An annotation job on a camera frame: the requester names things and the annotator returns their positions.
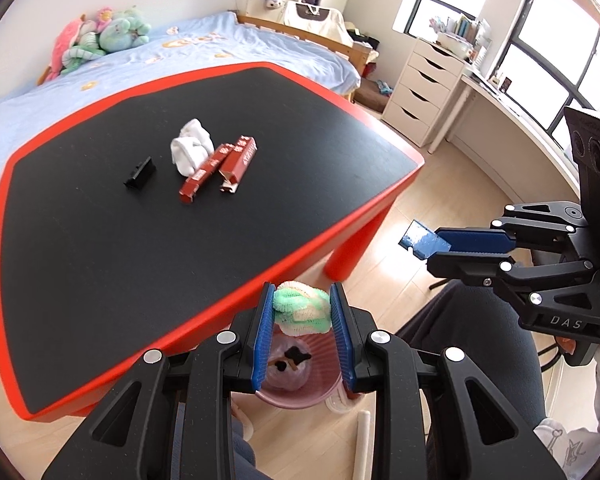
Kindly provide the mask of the red and black table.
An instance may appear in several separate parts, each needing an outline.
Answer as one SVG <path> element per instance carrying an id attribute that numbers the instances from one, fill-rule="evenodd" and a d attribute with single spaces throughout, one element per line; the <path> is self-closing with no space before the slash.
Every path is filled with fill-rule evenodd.
<path id="1" fill-rule="evenodd" d="M 170 144 L 197 118 L 216 150 L 257 143 L 190 204 Z M 141 191 L 124 181 L 150 156 Z M 192 348 L 264 282 L 320 260 L 349 276 L 424 160 L 336 93 L 270 63 L 157 79 L 23 145 L 0 181 L 0 377 L 22 419 L 88 410 L 146 349 Z"/>

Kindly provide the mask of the pink trash bin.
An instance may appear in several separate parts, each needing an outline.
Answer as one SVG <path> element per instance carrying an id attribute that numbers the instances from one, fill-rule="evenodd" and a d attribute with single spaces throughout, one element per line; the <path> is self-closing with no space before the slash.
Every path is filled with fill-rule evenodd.
<path id="1" fill-rule="evenodd" d="M 265 378 L 256 395 L 284 410 L 303 410 L 324 401 L 340 384 L 332 331 L 298 337 L 274 328 Z"/>

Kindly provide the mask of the green plush toy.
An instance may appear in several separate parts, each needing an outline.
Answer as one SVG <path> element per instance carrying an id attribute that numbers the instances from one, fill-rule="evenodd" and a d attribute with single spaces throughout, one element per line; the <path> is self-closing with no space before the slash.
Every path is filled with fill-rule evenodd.
<path id="1" fill-rule="evenodd" d="M 99 34 L 99 47 L 107 53 L 140 47 L 149 41 L 151 24 L 135 6 L 114 12 L 112 19 Z"/>

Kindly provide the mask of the pink plush toy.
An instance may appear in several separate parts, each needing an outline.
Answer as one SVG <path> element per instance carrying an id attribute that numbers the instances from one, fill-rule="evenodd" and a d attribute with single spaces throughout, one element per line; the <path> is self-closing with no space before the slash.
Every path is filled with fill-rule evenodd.
<path id="1" fill-rule="evenodd" d="M 79 36 L 84 21 L 85 15 L 82 14 L 79 18 L 75 18 L 69 22 L 57 36 L 52 56 L 50 57 L 50 64 L 48 64 L 41 79 L 38 81 L 40 84 L 53 80 L 60 75 L 61 70 L 64 68 L 62 56 L 76 43 L 76 38 Z"/>

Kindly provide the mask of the long red carton box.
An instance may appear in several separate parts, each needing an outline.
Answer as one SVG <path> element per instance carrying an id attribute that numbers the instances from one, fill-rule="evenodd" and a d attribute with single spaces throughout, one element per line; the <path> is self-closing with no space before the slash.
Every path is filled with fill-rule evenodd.
<path id="1" fill-rule="evenodd" d="M 221 144 L 212 155 L 210 155 L 199 168 L 183 183 L 180 192 L 180 200 L 183 203 L 190 204 L 204 182 L 206 182 L 215 170 L 224 162 L 228 154 L 234 150 L 235 145 L 230 143 Z"/>

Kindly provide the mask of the green knitted cloth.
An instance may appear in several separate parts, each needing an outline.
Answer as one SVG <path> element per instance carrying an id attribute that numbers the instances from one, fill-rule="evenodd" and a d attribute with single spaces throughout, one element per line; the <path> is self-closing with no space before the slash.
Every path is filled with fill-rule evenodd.
<path id="1" fill-rule="evenodd" d="M 301 282 L 283 282 L 275 289 L 273 311 L 286 336 L 321 335 L 332 329 L 329 294 Z"/>

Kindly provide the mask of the short red carton box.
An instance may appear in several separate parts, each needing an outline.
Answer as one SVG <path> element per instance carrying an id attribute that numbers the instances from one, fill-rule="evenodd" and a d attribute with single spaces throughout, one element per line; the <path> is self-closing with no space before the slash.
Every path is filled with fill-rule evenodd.
<path id="1" fill-rule="evenodd" d="M 256 140 L 252 136 L 241 136 L 236 142 L 233 151 L 227 155 L 220 167 L 223 178 L 220 190 L 223 193 L 234 194 L 244 176 L 253 156 L 257 153 Z"/>

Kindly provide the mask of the small black plastic block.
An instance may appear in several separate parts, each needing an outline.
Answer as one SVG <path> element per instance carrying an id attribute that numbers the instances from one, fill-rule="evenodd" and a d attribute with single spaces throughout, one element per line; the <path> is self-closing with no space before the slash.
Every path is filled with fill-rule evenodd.
<path id="1" fill-rule="evenodd" d="M 124 181 L 124 186 L 129 191 L 141 191 L 156 172 L 156 166 L 150 156 L 136 165 L 129 177 Z"/>

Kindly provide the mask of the white desk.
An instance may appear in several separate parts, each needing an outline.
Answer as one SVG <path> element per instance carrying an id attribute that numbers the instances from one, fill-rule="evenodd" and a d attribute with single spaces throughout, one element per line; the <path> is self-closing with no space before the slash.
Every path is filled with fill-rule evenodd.
<path id="1" fill-rule="evenodd" d="M 444 141 L 454 144 L 516 203 L 580 200 L 578 173 L 564 152 L 468 74 L 430 133 L 430 154 Z"/>

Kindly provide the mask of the white chair leg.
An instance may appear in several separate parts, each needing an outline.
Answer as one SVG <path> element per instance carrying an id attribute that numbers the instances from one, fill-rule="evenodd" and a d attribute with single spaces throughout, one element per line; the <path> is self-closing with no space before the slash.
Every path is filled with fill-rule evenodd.
<path id="1" fill-rule="evenodd" d="M 358 430 L 354 453 L 353 480 L 370 480 L 373 467 L 373 431 L 370 411 L 358 412 Z"/>

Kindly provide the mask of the white sock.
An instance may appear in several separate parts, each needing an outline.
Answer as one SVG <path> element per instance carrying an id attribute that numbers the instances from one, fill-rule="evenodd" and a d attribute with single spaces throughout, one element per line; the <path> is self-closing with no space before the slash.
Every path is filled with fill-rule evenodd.
<path id="1" fill-rule="evenodd" d="M 171 141 L 170 150 L 176 170 L 187 178 L 214 153 L 214 144 L 208 131 L 194 118 L 184 125 L 180 134 Z"/>

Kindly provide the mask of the white tote bag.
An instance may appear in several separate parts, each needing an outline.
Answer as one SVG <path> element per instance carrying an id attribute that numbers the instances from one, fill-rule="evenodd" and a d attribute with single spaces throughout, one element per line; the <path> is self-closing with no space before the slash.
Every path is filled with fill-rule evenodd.
<path id="1" fill-rule="evenodd" d="M 288 1 L 283 13 L 283 24 L 349 47 L 353 44 L 353 39 L 346 29 L 346 22 L 337 9 Z"/>

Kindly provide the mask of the white drawer cabinet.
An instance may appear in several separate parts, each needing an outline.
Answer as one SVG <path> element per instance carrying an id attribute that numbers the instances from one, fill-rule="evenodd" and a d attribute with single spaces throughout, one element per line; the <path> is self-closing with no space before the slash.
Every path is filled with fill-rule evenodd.
<path id="1" fill-rule="evenodd" d="M 438 44 L 417 39 L 381 119 L 419 148 L 431 142 L 469 65 Z"/>

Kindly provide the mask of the bed with blue sheet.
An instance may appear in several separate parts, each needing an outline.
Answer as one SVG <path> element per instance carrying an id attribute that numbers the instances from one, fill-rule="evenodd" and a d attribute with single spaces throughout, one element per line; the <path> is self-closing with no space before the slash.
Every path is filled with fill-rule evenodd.
<path id="1" fill-rule="evenodd" d="M 0 100 L 0 179 L 15 151 L 61 119 L 106 96 L 191 70 L 269 62 L 340 96 L 361 76 L 342 55 L 311 41 L 240 24 L 230 11 L 180 21 L 150 34 L 148 44 L 108 54 L 74 72 Z"/>

